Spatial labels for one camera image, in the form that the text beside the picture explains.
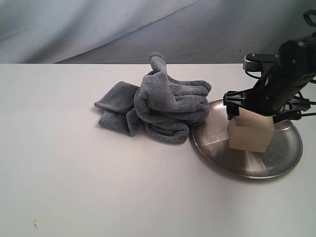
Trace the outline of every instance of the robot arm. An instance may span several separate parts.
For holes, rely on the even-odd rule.
[[[316,15],[316,11],[304,13],[306,22],[316,27],[310,15]],[[224,95],[229,120],[239,115],[239,107],[264,116],[273,116],[275,123],[314,115],[301,113],[310,109],[313,102],[303,98],[300,90],[309,82],[315,82],[316,32],[283,43],[277,55],[248,54],[243,68],[258,81],[251,89],[228,91]],[[255,77],[250,72],[261,72],[261,76]]]

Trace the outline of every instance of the towel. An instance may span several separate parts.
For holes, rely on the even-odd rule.
[[[134,108],[134,96],[138,86],[120,81],[94,106],[104,109],[99,124],[110,130],[135,136],[141,125]]]
[[[147,132],[158,140],[185,142],[189,126],[201,124],[208,116],[206,96],[211,86],[202,80],[173,79],[159,53],[151,54],[150,64],[152,71],[143,77],[140,87],[121,81],[94,103],[105,110],[99,124],[134,136],[144,121]]]

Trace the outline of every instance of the metal plate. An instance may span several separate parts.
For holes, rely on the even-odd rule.
[[[232,173],[253,179],[277,177],[297,165],[302,156],[303,144],[291,121],[275,124],[275,133],[264,154],[230,149],[223,100],[209,104],[210,113],[205,122],[192,128],[192,137],[198,150],[209,161]]]

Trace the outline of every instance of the table surface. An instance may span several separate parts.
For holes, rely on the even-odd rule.
[[[150,65],[0,65],[1,237],[314,237],[315,118],[294,124],[304,151],[270,181],[227,175],[193,149],[100,128],[93,107]],[[168,65],[205,80],[208,100],[255,80],[240,64]],[[303,95],[316,100],[316,85]]]

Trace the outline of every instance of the gray towel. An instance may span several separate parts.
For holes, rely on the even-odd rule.
[[[138,86],[120,81],[94,106],[104,109],[99,124],[110,130],[135,136],[141,120],[134,108]]]
[[[206,96],[211,86],[201,80],[177,81],[167,74],[165,59],[152,53],[153,71],[144,76],[134,97],[137,115],[146,130],[159,140],[181,143],[189,135],[188,125],[199,125],[209,113]]]

